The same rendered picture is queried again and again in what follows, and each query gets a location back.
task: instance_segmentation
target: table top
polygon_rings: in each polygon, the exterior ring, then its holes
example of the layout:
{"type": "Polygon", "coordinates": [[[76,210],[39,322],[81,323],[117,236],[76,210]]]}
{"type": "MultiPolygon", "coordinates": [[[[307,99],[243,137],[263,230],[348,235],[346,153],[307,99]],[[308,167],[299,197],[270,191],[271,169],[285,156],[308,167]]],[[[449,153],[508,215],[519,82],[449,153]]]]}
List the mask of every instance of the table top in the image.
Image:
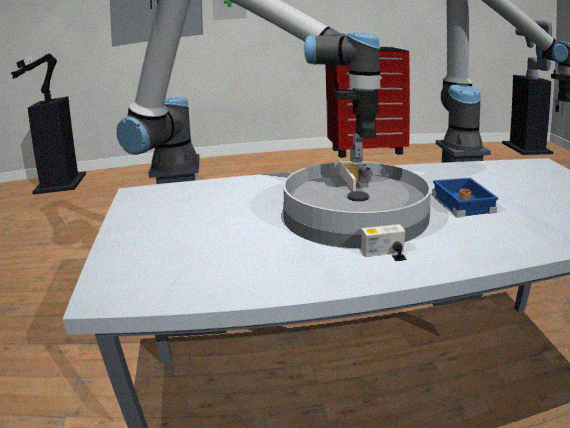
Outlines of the table top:
{"type": "Polygon", "coordinates": [[[364,257],[283,224],[284,177],[120,189],[64,315],[69,334],[253,327],[420,304],[570,273],[570,170],[550,159],[402,165],[471,177],[498,212],[456,218],[431,197],[408,260],[364,257]]]}

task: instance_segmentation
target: circular tray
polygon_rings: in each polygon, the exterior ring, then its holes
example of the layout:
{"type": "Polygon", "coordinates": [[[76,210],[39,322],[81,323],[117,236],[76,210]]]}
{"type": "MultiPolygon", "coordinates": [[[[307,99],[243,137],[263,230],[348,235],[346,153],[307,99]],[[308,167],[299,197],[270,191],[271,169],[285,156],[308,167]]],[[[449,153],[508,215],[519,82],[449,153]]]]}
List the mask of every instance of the circular tray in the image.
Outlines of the circular tray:
{"type": "Polygon", "coordinates": [[[351,201],[339,162],[292,173],[285,182],[283,221],[297,235],[319,244],[359,248],[361,229],[399,224],[406,241],[429,224],[430,191],[419,175],[396,166],[362,162],[372,170],[366,201],[351,201]]]}

